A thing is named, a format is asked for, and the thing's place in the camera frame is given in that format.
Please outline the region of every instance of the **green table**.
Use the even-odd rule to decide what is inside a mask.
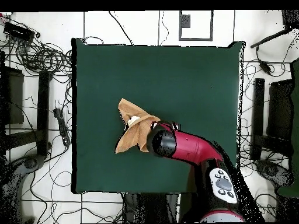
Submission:
[[[299,59],[290,64],[290,69],[294,81],[294,89],[291,93],[291,101],[294,107],[291,143],[294,153],[289,159],[289,168],[294,174],[295,180],[291,186],[279,188],[278,193],[284,197],[299,198]]]
[[[137,147],[114,154],[121,98],[182,130],[217,141],[236,164],[240,57],[229,48],[84,45],[72,40],[77,72],[76,192],[183,193],[190,166]]]

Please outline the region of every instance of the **black post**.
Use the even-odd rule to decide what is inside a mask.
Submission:
[[[37,131],[43,133],[43,138],[37,140],[37,154],[47,156],[48,154],[48,108],[49,108],[49,84],[51,74],[41,71],[39,75],[39,98],[37,102]]]
[[[262,147],[256,145],[255,136],[263,135],[263,113],[264,113],[265,79],[256,78],[253,85],[253,106],[252,106],[252,137],[250,147],[251,160],[259,160],[262,154]]]

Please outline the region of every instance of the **brown cloth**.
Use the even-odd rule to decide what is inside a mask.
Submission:
[[[151,130],[151,123],[153,121],[159,121],[160,119],[156,116],[149,115],[146,111],[124,98],[120,100],[119,112],[127,127],[123,136],[116,145],[115,153],[127,151],[137,144],[140,147],[140,151],[148,152],[147,135]],[[139,117],[139,119],[128,125],[128,121],[134,116]]]

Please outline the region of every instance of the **white control panel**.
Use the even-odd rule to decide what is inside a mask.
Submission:
[[[223,169],[213,169],[210,178],[214,195],[230,204],[237,203],[237,195],[227,172]]]

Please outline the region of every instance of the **white object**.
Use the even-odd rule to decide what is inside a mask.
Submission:
[[[213,169],[210,172],[210,179],[211,179],[211,184],[212,184],[214,195],[217,198],[220,198],[221,200],[224,200],[230,204],[236,204],[237,203],[237,195],[235,193],[234,186],[232,185],[232,187],[229,191],[223,190],[223,188],[218,187],[216,185],[217,180],[220,178],[228,180],[232,185],[231,179],[228,176],[226,171],[224,171],[223,169],[219,169],[219,168]]]
[[[127,127],[129,127],[132,123],[134,123],[136,120],[139,120],[140,117],[137,116],[132,116],[129,120],[128,123],[126,124],[126,126],[124,127],[124,131],[127,129]]]

